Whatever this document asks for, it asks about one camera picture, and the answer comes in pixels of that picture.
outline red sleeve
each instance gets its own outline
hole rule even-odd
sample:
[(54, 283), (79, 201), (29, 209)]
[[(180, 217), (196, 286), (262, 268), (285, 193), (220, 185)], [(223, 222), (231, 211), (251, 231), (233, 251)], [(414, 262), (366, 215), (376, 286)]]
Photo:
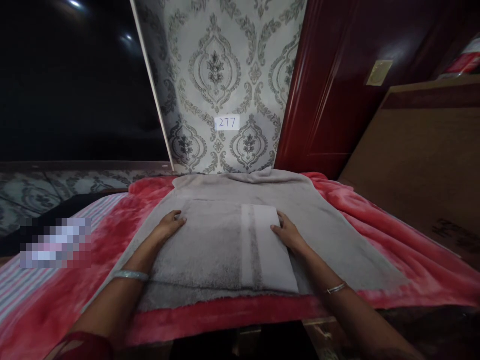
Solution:
[(114, 350), (110, 342), (88, 332), (72, 332), (66, 335), (45, 360), (113, 360)]

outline hand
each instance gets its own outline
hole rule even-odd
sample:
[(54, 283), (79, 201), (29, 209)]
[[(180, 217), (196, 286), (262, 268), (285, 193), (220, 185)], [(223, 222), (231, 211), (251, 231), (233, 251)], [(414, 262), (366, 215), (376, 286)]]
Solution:
[(170, 239), (172, 235), (175, 234), (178, 229), (180, 229), (187, 222), (186, 218), (175, 218), (181, 213), (182, 211), (180, 210), (174, 210), (165, 215), (165, 217), (148, 236), (148, 239), (156, 243), (160, 243), (161, 245), (167, 242), (167, 240)]
[(300, 235), (295, 224), (283, 212), (277, 211), (277, 214), (282, 220), (281, 227), (272, 225), (270, 228), (278, 235), (278, 237), (280, 237), (282, 243), (294, 253), (307, 249), (309, 246), (302, 235)]

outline black screen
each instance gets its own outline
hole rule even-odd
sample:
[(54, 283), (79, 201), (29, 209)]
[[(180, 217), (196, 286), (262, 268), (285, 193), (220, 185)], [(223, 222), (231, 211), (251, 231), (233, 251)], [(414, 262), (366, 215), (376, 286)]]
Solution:
[(169, 161), (129, 0), (2, 8), (1, 162)]

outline striped bedsheet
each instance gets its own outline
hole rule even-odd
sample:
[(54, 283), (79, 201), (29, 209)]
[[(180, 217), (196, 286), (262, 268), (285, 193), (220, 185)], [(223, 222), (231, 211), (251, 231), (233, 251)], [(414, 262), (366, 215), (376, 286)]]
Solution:
[[(128, 193), (109, 195), (90, 204), (72, 218), (90, 218), (91, 232)], [(20, 254), (0, 268), (0, 323), (59, 269), (20, 268)]]

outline number label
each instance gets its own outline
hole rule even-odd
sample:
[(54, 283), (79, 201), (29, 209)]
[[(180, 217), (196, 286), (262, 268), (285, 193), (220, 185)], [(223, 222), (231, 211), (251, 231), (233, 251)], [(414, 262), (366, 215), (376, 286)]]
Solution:
[(221, 115), (215, 118), (216, 131), (240, 130), (240, 115)]

